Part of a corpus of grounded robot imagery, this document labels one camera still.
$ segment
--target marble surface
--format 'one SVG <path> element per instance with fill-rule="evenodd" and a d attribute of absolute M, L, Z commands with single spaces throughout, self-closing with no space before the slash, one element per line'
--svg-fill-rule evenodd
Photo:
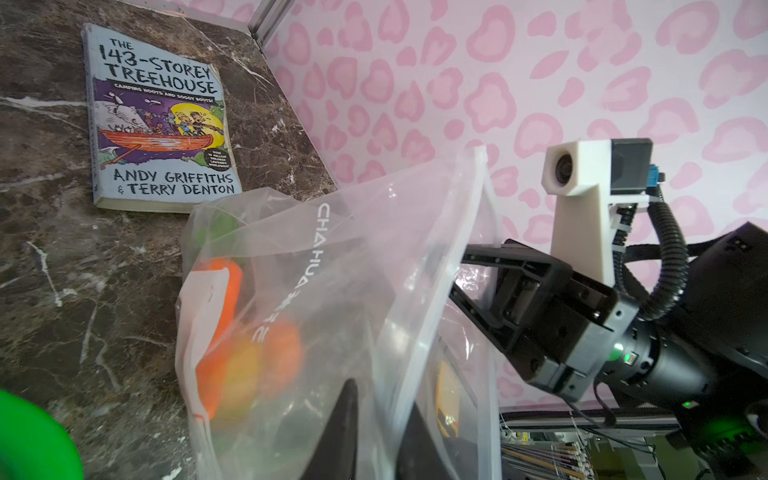
<path fill-rule="evenodd" d="M 245 34 L 113 0 L 0 0 L 0 389 L 70 433 L 85 478 L 195 478 L 174 371 L 186 216 L 93 207 L 81 26 L 215 64 L 243 189 L 333 189 Z"/>

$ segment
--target book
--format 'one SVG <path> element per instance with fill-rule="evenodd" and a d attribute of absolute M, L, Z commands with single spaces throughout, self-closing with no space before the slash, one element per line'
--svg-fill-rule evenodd
<path fill-rule="evenodd" d="M 83 27 L 94 204 L 189 213 L 242 191 L 217 69 Z"/>

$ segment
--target book spine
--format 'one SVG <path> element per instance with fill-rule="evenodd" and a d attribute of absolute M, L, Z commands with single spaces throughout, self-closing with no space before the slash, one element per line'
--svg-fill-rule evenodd
<path fill-rule="evenodd" d="M 84 63 L 85 63 L 85 92 L 88 96 L 88 130 L 91 139 L 91 181 L 94 192 L 94 205 L 98 204 L 104 192 L 101 189 L 101 168 L 98 162 L 98 130 L 96 129 L 96 114 L 94 112 L 94 79 L 91 76 L 91 49 L 88 47 L 89 30 L 83 31 Z"/>

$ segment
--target pink leopard print wallpaper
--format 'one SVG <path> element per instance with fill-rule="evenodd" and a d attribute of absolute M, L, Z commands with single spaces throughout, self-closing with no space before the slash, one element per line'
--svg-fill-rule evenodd
<path fill-rule="evenodd" d="M 544 153 L 575 139 L 651 137 L 691 243 L 768 228 L 766 31 L 763 0 L 300 0 L 264 52 L 339 188 L 485 144 L 506 235 L 548 251 Z M 509 364 L 498 391 L 557 403 Z"/>

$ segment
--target yellow moon illustration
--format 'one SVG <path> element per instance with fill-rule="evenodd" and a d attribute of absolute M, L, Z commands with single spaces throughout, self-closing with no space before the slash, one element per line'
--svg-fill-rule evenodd
<path fill-rule="evenodd" d="M 224 125 L 219 121 L 218 118 L 214 117 L 210 111 L 208 111 L 205 108 L 202 108 L 200 105 L 195 104 L 175 104 L 173 107 L 170 108 L 170 111 L 176 115 L 176 125 L 179 125 L 182 120 L 185 121 L 192 121 L 194 120 L 194 117 L 198 117 L 199 114 L 200 117 L 200 123 L 211 125 L 217 128 L 220 128 L 222 131 L 224 130 Z M 183 131 L 181 130 L 181 127 L 178 128 L 179 134 L 182 134 Z M 208 145 L 206 149 L 208 148 L 215 148 L 220 145 L 224 145 L 224 136 L 220 134 L 218 131 L 212 129 L 212 128 L 204 128 L 203 132 L 207 135 L 211 135 L 214 137 L 214 142 L 211 145 Z"/>

